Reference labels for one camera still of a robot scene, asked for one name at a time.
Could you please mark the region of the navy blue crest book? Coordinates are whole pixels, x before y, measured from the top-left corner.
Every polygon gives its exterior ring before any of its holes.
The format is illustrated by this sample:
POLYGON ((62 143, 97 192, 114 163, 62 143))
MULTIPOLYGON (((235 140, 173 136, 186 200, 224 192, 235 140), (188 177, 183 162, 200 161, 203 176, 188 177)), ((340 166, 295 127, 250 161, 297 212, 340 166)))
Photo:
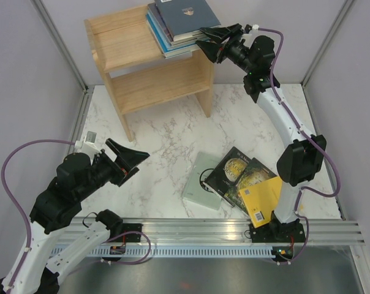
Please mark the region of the navy blue crest book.
POLYGON ((155 5, 174 41, 200 34, 200 28, 221 25, 206 0, 155 1, 155 5))

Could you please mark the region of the pale green thin file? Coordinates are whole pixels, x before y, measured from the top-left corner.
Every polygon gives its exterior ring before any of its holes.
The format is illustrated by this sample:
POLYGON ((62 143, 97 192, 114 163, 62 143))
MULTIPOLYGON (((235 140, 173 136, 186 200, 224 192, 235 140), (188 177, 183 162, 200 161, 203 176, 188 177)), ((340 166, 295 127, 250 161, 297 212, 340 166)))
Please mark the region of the pale green thin file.
POLYGON ((203 184, 218 163, 219 158, 214 155, 201 151, 197 154, 182 193, 183 200, 215 211, 221 207, 220 196, 214 194, 203 184))

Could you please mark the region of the dark purple galaxy book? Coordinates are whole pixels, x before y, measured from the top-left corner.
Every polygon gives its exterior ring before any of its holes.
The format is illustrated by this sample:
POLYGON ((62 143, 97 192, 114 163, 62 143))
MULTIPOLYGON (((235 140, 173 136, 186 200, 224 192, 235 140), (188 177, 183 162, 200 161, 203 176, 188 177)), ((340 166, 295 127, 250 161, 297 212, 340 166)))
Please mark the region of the dark purple galaxy book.
POLYGON ((153 16, 155 17, 156 21, 158 22, 160 28, 164 31, 164 33, 167 36, 168 41, 172 45, 176 45, 176 44, 180 43, 181 41, 185 41, 185 40, 188 40, 188 39, 191 39, 191 38, 197 38, 197 40, 205 38, 203 36, 203 34, 201 34, 201 32, 191 32, 191 33, 185 33, 183 35, 180 35, 178 37, 178 40, 174 40, 174 38, 170 34, 170 31, 168 30, 166 24, 164 23, 163 18, 161 17, 155 3, 148 4, 148 11, 150 11, 153 14, 153 16))

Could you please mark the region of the bright blue book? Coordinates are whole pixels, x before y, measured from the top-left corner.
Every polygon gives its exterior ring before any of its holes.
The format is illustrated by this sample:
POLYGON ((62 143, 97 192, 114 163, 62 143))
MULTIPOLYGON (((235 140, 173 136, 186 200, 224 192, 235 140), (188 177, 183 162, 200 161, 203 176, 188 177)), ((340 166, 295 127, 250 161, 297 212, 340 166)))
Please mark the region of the bright blue book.
POLYGON ((156 41, 157 46, 159 47, 164 58, 172 58, 181 54, 190 53, 198 50, 198 46, 196 44, 186 45, 176 49, 168 49, 165 46, 163 39, 160 37, 157 29, 154 27, 149 18, 147 18, 146 23, 148 24, 149 30, 152 36, 154 37, 154 40, 156 41))

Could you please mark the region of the light blue book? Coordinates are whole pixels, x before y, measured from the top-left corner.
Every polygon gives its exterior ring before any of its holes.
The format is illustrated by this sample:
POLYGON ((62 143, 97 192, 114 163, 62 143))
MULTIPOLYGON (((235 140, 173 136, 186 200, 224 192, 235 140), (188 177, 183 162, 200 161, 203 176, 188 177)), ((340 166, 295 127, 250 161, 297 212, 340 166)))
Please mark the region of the light blue book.
POLYGON ((188 39, 188 40, 185 40, 185 41, 181 41, 180 43, 176 44, 176 45, 172 45, 168 39, 167 39, 167 36, 166 34, 164 33, 164 31, 160 28, 158 22, 156 21, 155 17, 153 16, 153 14, 148 11, 148 13, 146 14, 146 19, 149 18, 150 21, 152 22, 152 24, 154 25, 154 27, 157 29, 160 37, 163 39, 164 41, 164 44, 165 46, 168 48, 168 49, 176 49, 176 48, 179 48, 179 47, 183 47, 183 46, 186 46, 186 45, 191 45, 191 44, 195 44, 196 41, 197 41, 197 38, 191 38, 191 39, 188 39))

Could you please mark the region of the black book white lettering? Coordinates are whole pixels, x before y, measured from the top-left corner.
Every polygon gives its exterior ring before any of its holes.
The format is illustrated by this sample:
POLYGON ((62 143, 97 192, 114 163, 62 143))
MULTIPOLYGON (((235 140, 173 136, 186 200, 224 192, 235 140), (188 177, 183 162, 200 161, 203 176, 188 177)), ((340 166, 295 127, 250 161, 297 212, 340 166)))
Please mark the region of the black book white lettering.
POLYGON ((251 157, 245 155, 238 148, 232 147, 212 172, 203 180, 203 185, 211 192, 223 197, 239 180, 239 177, 249 165, 251 159, 251 157))

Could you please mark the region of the green Alice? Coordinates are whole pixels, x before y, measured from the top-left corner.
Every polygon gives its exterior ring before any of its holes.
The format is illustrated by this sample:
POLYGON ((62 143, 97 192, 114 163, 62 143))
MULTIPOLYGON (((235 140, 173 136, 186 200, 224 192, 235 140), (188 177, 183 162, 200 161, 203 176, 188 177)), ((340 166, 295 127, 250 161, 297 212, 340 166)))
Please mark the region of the green Alice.
POLYGON ((246 206, 241 198, 240 190, 274 177, 276 177, 276 174, 254 157, 239 177, 239 180, 225 193, 224 197, 246 213, 246 206))

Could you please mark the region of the yellow book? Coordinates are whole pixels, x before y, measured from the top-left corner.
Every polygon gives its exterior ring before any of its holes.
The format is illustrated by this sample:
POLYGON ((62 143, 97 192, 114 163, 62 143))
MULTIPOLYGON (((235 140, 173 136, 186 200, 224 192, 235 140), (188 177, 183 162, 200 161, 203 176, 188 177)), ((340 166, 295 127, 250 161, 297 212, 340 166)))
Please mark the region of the yellow book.
POLYGON ((277 207, 282 189, 280 177, 274 177, 240 189, 239 193, 254 228, 266 225, 277 207))

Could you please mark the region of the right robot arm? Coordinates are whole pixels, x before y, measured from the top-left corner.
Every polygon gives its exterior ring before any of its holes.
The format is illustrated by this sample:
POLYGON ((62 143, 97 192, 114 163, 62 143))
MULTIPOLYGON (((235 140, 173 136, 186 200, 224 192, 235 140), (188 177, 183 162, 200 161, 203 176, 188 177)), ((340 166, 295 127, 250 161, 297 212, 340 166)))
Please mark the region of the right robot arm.
POLYGON ((284 144, 285 150, 276 164, 282 179, 280 199, 268 224, 250 227, 253 242, 302 243, 306 237, 298 215, 300 195, 320 171, 327 141, 306 128, 284 98, 273 73, 279 53, 274 40, 261 35, 251 46, 245 46, 243 36, 253 30, 257 30, 256 25, 200 28, 209 39, 199 40, 197 45, 211 62, 220 64, 229 59, 245 72, 246 93, 268 115, 284 144))

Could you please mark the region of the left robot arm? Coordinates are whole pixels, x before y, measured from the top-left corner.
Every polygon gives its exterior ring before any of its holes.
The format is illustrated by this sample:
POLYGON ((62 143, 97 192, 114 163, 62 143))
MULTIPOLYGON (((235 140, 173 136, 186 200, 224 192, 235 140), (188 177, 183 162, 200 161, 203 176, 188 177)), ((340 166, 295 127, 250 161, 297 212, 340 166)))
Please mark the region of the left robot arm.
POLYGON ((123 219, 106 209, 96 214, 94 222, 62 252, 52 250, 72 219, 81 211, 81 203, 106 183, 122 186, 138 171, 149 154, 121 146, 111 138, 105 144, 114 152, 110 159, 105 150, 91 141, 69 143, 76 151, 66 156, 56 169, 56 176, 40 193, 30 214, 26 214, 10 192, 4 189, 26 227, 25 245, 12 269, 0 279, 0 293, 58 293, 59 286, 72 270, 98 245, 126 241, 126 235, 145 236, 140 230, 124 228, 123 219))

